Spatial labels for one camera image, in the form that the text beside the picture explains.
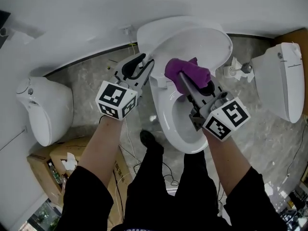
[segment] forearm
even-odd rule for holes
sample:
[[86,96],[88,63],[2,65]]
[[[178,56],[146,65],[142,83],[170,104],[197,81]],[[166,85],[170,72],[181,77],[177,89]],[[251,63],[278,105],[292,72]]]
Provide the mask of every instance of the forearm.
[[114,168],[121,128],[122,121],[103,117],[78,164],[96,175],[105,187]]
[[220,142],[204,130],[221,185],[229,195],[251,167],[231,137]]

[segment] toilet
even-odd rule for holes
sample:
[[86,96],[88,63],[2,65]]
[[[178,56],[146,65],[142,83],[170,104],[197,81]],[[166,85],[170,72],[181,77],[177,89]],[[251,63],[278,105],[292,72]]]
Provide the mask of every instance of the toilet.
[[275,115],[297,122],[303,112],[305,82],[298,44],[282,43],[251,60],[262,105]]
[[19,84],[16,96],[28,111],[33,134],[41,145],[55,143],[72,125],[70,88],[45,77],[29,77]]
[[202,131],[195,130],[189,114],[193,105],[165,77],[172,58],[185,61],[197,57],[198,65],[213,74],[230,57],[232,41],[219,24],[192,16],[171,17],[148,23],[137,32],[139,50],[147,62],[154,59],[149,76],[158,119],[168,141],[178,150],[193,154],[207,147]]

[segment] black pants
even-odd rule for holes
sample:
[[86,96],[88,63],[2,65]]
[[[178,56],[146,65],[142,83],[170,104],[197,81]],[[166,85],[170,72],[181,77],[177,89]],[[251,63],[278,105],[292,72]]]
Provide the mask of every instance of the black pants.
[[152,229],[175,230],[205,226],[217,217],[217,190],[208,176],[204,151],[186,154],[184,172],[175,196],[167,193],[162,174],[164,148],[158,143],[147,153],[134,181],[128,186],[124,223]]

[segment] floor trim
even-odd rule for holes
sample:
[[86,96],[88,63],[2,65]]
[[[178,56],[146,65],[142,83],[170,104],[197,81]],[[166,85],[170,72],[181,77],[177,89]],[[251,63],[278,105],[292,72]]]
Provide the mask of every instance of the floor trim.
[[70,66],[73,66],[73,65],[75,65],[75,64],[79,64],[79,63],[84,62],[84,61],[86,61],[86,60],[92,59],[92,58],[94,58],[94,57],[101,56],[101,55],[104,55],[104,54],[107,54],[107,53],[111,53],[111,52],[114,52],[114,51],[126,49],[126,48],[128,48],[128,47],[131,47],[131,45],[130,45],[130,44],[126,44],[126,45],[118,46],[118,47],[115,47],[115,48],[112,48],[112,49],[109,49],[109,50],[106,50],[106,51],[102,51],[102,52],[99,52],[99,53],[95,53],[95,54],[93,54],[93,55],[90,55],[90,56],[81,58],[81,59],[79,59],[79,60],[77,60],[77,61],[74,61],[74,62],[72,62],[72,63],[70,63],[70,64],[67,64],[67,65],[64,65],[64,66],[62,66],[62,67],[60,67],[60,68],[57,68],[57,69],[53,70],[52,72],[50,72],[50,73],[44,75],[44,77],[48,77],[48,76],[53,75],[54,73],[57,73],[57,72],[59,72],[59,71],[61,71],[61,70],[63,70],[63,69],[66,69],[66,68],[68,68],[68,67],[70,67]]
[[[229,37],[239,37],[239,38],[251,38],[251,39],[260,39],[260,40],[269,40],[269,41],[272,41],[273,39],[272,38],[266,38],[266,37],[261,37],[261,36],[253,36],[253,35],[246,35],[246,34],[234,34],[234,33],[227,33],[227,35]],[[128,47],[131,47],[130,44],[126,44],[126,45],[122,45],[122,46],[118,46],[118,47],[115,47],[115,48],[112,48],[112,49],[109,49],[109,50],[106,50],[106,51],[102,51],[102,52],[99,52],[99,53],[96,53],[96,54],[93,54],[93,55],[90,55],[90,56],[87,56],[87,57],[84,57],[84,58],[81,58],[77,61],[74,61],[70,64],[67,64],[63,67],[60,67],[60,68],[57,68],[55,69],[54,71],[44,75],[44,77],[48,77],[56,72],[59,72],[65,68],[68,68],[70,66],[73,66],[75,64],[79,64],[81,62],[84,62],[86,60],[89,60],[91,58],[94,58],[94,57],[97,57],[97,56],[101,56],[101,55],[104,55],[104,54],[107,54],[107,53],[111,53],[111,52],[114,52],[114,51],[118,51],[118,50],[122,50],[122,49],[126,49]]]

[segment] person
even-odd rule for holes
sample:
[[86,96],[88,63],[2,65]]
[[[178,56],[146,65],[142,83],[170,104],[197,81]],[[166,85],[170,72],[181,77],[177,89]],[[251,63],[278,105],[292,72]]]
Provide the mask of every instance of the person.
[[[121,128],[121,121],[102,118],[67,181],[57,231],[107,230],[113,205],[107,186]],[[251,167],[233,139],[220,142],[206,130],[203,133],[227,195],[224,208],[231,226],[218,216],[217,190],[208,176],[204,151],[184,156],[184,171],[175,196],[171,196],[162,175],[164,148],[150,132],[141,131],[147,152],[128,186],[124,222],[112,231],[287,230],[265,193],[262,175]]]

